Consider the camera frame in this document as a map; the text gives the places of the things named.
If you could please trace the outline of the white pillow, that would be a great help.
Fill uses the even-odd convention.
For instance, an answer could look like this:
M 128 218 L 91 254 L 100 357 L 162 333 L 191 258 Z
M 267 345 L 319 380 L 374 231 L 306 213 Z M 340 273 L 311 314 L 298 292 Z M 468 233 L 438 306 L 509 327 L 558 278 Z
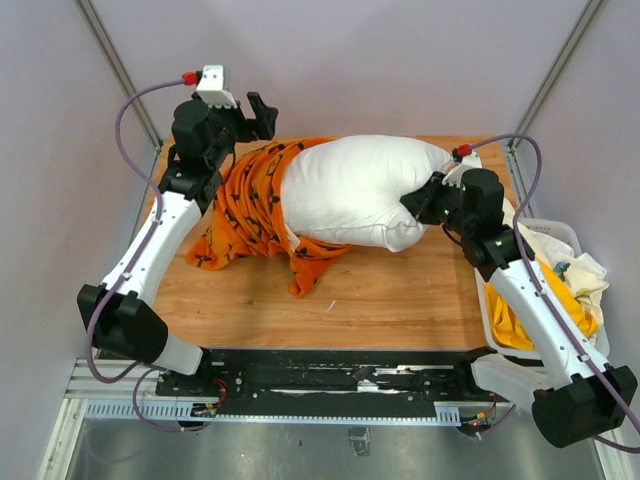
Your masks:
M 289 241 L 400 252 L 423 237 L 400 199 L 452 161 L 444 149 L 400 136 L 356 135 L 306 147 L 285 168 L 280 204 Z

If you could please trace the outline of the orange patterned pillowcase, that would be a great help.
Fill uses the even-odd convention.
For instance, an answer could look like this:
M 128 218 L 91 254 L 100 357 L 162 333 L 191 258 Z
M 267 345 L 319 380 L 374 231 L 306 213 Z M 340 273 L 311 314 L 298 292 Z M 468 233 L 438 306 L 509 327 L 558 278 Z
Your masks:
M 330 140 L 273 141 L 236 160 L 224 172 L 225 183 L 214 196 L 210 223 L 189 249 L 186 262 L 221 270 L 240 258 L 285 254 L 292 273 L 289 293 L 297 298 L 307 295 L 329 267 L 353 247 L 289 234 L 281 186 L 286 168 L 297 154 Z

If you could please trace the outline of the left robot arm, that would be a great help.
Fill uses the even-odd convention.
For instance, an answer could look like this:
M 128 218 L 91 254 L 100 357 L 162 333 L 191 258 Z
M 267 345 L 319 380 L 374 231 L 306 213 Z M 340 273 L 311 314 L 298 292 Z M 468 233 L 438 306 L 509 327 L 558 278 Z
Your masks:
M 186 235 L 200 221 L 223 183 L 221 167 L 237 144 L 270 140 L 278 110 L 257 92 L 216 106 L 195 93 L 174 111 L 167 168 L 154 183 L 154 203 L 134 241 L 97 285 L 84 285 L 77 303 L 86 328 L 85 354 L 109 351 L 135 363 L 179 374 L 190 394 L 207 393 L 214 371 L 202 347 L 171 334 L 153 304 L 167 268 Z

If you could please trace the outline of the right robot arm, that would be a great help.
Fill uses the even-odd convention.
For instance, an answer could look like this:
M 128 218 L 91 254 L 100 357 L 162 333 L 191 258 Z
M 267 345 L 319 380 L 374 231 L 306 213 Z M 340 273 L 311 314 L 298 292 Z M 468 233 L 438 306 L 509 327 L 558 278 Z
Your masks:
M 497 174 L 472 168 L 455 185 L 436 172 L 401 203 L 420 223 L 459 236 L 466 260 L 515 313 L 545 367 L 539 374 L 486 352 L 454 373 L 455 392 L 466 400 L 497 394 L 529 412 L 542 436 L 564 448 L 620 427 L 638 382 L 582 334 L 533 250 L 505 222 L 503 200 Z

